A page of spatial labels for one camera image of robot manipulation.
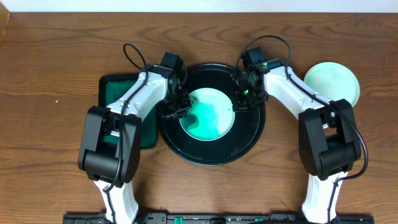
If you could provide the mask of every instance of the black cable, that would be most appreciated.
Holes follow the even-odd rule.
[[[120,126],[119,126],[119,159],[118,159],[118,166],[117,166],[117,168],[116,168],[116,173],[115,173],[115,176],[114,176],[114,179],[113,179],[111,185],[110,185],[109,187],[105,187],[105,188],[103,189],[103,192],[104,192],[104,193],[107,193],[107,195],[108,195],[108,192],[110,192],[110,191],[112,190],[112,188],[115,186],[116,182],[118,181],[119,176],[120,176],[120,171],[121,171],[122,163],[123,163],[122,157],[123,157],[124,113],[125,113],[125,111],[126,111],[127,105],[129,104],[130,100],[132,99],[132,97],[133,97],[135,94],[137,94],[137,92],[138,92],[140,89],[142,89],[142,87],[144,87],[144,86],[146,85],[146,83],[148,82],[148,76],[149,76],[147,62],[145,61],[144,56],[143,56],[143,55],[141,54],[141,52],[137,49],[136,46],[134,46],[134,45],[132,45],[132,44],[129,44],[129,43],[126,43],[126,44],[123,45],[123,52],[124,52],[126,58],[127,58],[135,67],[137,67],[137,68],[139,69],[139,67],[137,66],[137,64],[135,64],[135,63],[131,60],[131,58],[128,56],[128,54],[126,53],[126,47],[127,47],[127,46],[130,46],[130,47],[132,47],[134,50],[136,50],[136,52],[137,52],[137,53],[139,54],[139,56],[141,57],[141,60],[142,60],[142,62],[144,63],[144,69],[145,69],[146,76],[145,76],[145,79],[144,79],[144,81],[142,82],[142,84],[141,84],[133,93],[131,93],[131,95],[123,102],[122,110],[121,110],[121,112],[120,112]]]
[[[305,90],[304,88],[302,88],[299,84],[297,84],[297,83],[292,79],[292,75],[289,74],[289,71],[288,71],[290,59],[292,58],[292,49],[290,48],[290,44],[289,44],[285,39],[283,39],[283,38],[281,38],[281,37],[279,37],[279,36],[276,36],[276,35],[263,35],[263,36],[260,36],[260,37],[258,37],[258,38],[256,38],[256,39],[250,41],[250,43],[248,43],[248,44],[245,46],[245,48],[243,48],[242,52],[239,54],[238,61],[236,62],[236,66],[235,66],[235,71],[234,71],[234,74],[233,74],[233,78],[236,76],[236,74],[237,74],[237,72],[238,72],[239,61],[240,61],[240,59],[241,59],[242,54],[244,53],[244,51],[245,51],[251,44],[253,44],[255,41],[260,40],[260,39],[263,39],[263,38],[267,38],[267,37],[275,38],[275,39],[281,40],[283,43],[285,43],[285,45],[287,46],[287,48],[288,48],[288,50],[289,50],[289,56],[288,56],[288,59],[287,59],[286,64],[285,64],[285,74],[286,74],[287,79],[289,79],[289,81],[291,81],[291,82],[293,83],[293,85],[295,85],[299,90],[301,90],[301,91],[304,92],[306,95],[308,95],[312,100],[315,100],[316,102],[320,103],[320,104],[323,105],[324,107],[328,108],[331,112],[334,112],[334,114],[335,114],[336,116],[339,116],[340,118],[342,118],[343,121],[344,121],[345,123],[347,123],[348,126],[350,126],[350,128],[355,132],[355,134],[356,134],[357,137],[359,138],[359,142],[361,143],[361,146],[362,146],[362,149],[363,149],[363,154],[364,154],[364,164],[363,164],[362,169],[361,169],[357,174],[350,175],[350,176],[347,176],[347,177],[339,177],[339,178],[337,178],[337,179],[335,180],[335,182],[333,183],[333,190],[332,190],[331,195],[330,195],[330,201],[329,201],[329,206],[328,206],[328,223],[330,224],[330,210],[331,210],[331,205],[332,205],[332,203],[333,203],[333,198],[334,198],[334,196],[335,196],[336,188],[337,188],[337,186],[338,186],[338,182],[339,182],[339,181],[342,181],[342,180],[355,179],[355,178],[360,177],[361,175],[363,175],[363,174],[365,173],[366,169],[368,168],[368,162],[369,162],[369,159],[368,159],[368,149],[367,149],[367,147],[366,147],[365,141],[364,141],[363,138],[362,138],[361,133],[359,133],[359,131],[358,131],[358,129],[356,128],[356,126],[355,126],[343,113],[341,113],[340,111],[338,111],[336,108],[330,106],[328,103],[325,103],[325,102],[323,102],[322,100],[319,100],[319,99],[316,97],[316,95],[312,95],[311,93],[309,93],[307,90]]]
[[[184,64],[184,70],[185,70],[185,76],[184,76],[184,79],[182,80],[182,82],[180,82],[180,84],[178,84],[179,88],[181,88],[187,82],[187,79],[188,79],[188,71],[187,71],[187,66],[185,64]]]
[[[136,68],[138,68],[138,70],[141,69],[141,68],[129,57],[129,55],[127,54],[127,52],[126,52],[126,44],[123,45],[123,53],[124,53],[124,56],[126,56],[126,58],[127,58]]]
[[[112,219],[113,219],[112,222],[113,222],[113,224],[117,224],[116,223],[116,215],[115,215],[116,212],[114,211],[111,196],[110,196],[109,192],[106,193],[106,199],[108,200],[108,204],[111,209],[111,214],[112,214]]]

